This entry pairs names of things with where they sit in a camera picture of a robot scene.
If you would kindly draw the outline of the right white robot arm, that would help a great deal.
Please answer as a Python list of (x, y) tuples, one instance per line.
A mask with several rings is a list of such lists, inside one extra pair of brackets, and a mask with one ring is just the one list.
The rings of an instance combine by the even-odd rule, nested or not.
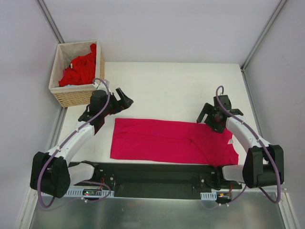
[(279, 145), (264, 140), (248, 124), (239, 109), (233, 109), (227, 95), (215, 96), (213, 104), (205, 103), (197, 123), (204, 122), (213, 131), (230, 131), (246, 152), (243, 165), (219, 166), (214, 176), (219, 188), (231, 181), (241, 182), (249, 188), (280, 187), (284, 182), (284, 151)]

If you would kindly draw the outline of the magenta t shirt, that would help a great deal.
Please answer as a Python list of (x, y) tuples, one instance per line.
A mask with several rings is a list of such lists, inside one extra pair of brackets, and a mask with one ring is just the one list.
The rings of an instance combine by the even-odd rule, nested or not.
[(232, 133), (218, 133), (205, 124), (154, 119), (117, 118), (111, 158), (213, 167), (236, 165), (239, 155)]

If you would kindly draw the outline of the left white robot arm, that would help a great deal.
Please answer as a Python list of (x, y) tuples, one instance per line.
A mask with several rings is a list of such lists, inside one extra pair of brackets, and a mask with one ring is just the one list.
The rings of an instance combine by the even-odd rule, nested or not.
[(133, 104), (134, 101), (120, 88), (116, 92), (119, 98), (105, 89), (94, 91), (70, 135), (48, 152), (34, 155), (30, 177), (32, 189), (61, 198), (71, 185), (84, 180), (91, 186), (100, 182), (101, 175), (93, 164), (81, 162), (72, 167), (69, 164), (80, 148), (101, 129), (106, 116), (117, 114)]

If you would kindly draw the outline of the wicker laundry basket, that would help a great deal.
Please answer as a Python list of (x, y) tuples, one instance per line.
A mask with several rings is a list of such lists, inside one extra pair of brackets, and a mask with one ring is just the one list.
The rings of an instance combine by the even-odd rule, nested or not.
[(61, 43), (57, 45), (54, 63), (51, 71), (49, 90), (62, 107), (88, 104), (90, 96), (96, 88), (91, 84), (60, 87), (59, 81), (73, 59), (85, 56), (91, 52), (90, 45), (96, 44), (95, 78), (104, 79), (105, 60), (98, 40), (85, 42)]

